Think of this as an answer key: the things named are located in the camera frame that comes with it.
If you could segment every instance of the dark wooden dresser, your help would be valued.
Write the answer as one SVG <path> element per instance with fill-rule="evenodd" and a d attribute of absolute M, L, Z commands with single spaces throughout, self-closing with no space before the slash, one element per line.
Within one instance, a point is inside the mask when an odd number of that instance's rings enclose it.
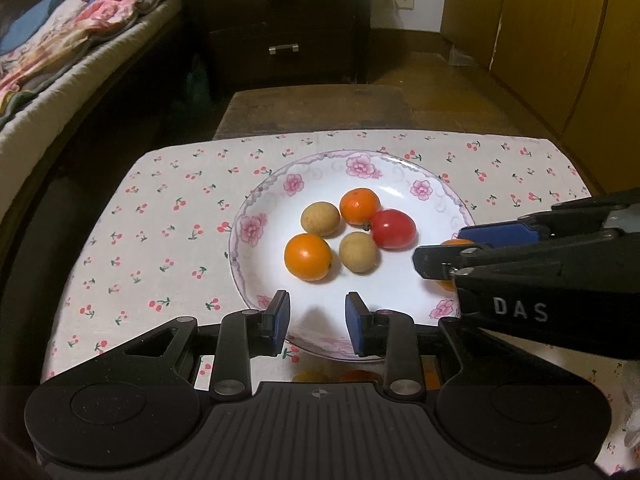
<path fill-rule="evenodd" d="M 184 0 L 224 91 L 367 81 L 371 0 Z"/>

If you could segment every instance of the tablecloth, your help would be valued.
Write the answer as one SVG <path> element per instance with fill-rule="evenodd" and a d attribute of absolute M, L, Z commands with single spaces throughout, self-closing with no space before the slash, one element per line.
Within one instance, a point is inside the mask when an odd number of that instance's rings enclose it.
<path fill-rule="evenodd" d="M 427 168 L 456 191 L 476 223 L 511 220 L 589 195 L 569 160 L 545 139 L 348 130 L 214 140 L 147 153 L 119 185 L 69 275 L 42 379 L 174 317 L 210 324 L 243 309 L 227 253 L 236 212 L 277 168 L 331 150 L 385 152 Z M 443 297 L 441 303 L 434 317 L 456 312 L 453 300 Z M 607 396 L 613 422 L 596 462 L 604 471 L 640 465 L 640 446 L 624 444 L 623 362 L 506 339 L 587 378 Z M 211 362 L 203 359 L 196 387 L 206 388 Z M 382 371 L 381 364 L 331 362 L 285 344 L 276 358 L 252 360 L 252 380 L 255 388 L 261 380 L 291 380 L 301 370 L 336 379 L 352 368 Z"/>

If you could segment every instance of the cherry tomato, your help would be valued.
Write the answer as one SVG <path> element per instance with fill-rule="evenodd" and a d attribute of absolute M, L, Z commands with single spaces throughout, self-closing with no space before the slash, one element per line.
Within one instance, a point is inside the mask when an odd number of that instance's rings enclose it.
<path fill-rule="evenodd" d="M 411 217 L 397 209 L 378 211 L 364 230 L 370 231 L 373 241 L 383 249 L 404 249 L 414 243 L 416 233 Z"/>

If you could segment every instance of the drawer handle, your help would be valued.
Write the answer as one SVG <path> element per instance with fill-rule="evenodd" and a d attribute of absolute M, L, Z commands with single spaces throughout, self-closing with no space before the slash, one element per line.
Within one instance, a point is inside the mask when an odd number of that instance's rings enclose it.
<path fill-rule="evenodd" d="M 279 52 L 287 52 L 287 51 L 299 52 L 300 46 L 297 43 L 291 43 L 289 45 L 276 45 L 276 46 L 269 47 L 269 54 L 271 56 L 275 56 Z"/>

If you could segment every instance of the plate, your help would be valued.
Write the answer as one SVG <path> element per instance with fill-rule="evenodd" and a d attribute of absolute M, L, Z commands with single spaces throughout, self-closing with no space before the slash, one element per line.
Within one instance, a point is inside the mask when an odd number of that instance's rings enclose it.
<path fill-rule="evenodd" d="M 353 274 L 337 257 L 340 240 L 356 228 L 342 223 L 325 238 L 334 251 L 329 275 L 304 282 L 284 265 L 284 247 L 304 232 L 300 215 L 313 202 L 338 206 L 350 189 L 368 187 L 383 208 L 399 209 L 415 222 L 416 243 L 401 251 L 380 251 L 380 264 L 368 275 Z M 296 160 L 268 176 L 244 201 L 229 239 L 229 262 L 236 287 L 250 308 L 265 309 L 276 290 L 289 291 L 287 339 L 313 354 L 341 361 L 362 360 L 353 353 L 344 321 L 344 297 L 360 294 L 372 310 L 405 312 L 419 324 L 437 324 L 457 313 L 455 295 L 423 280 L 412 264 L 414 247 L 455 237 L 471 215 L 453 190 L 430 171 L 387 153 L 339 151 Z"/>

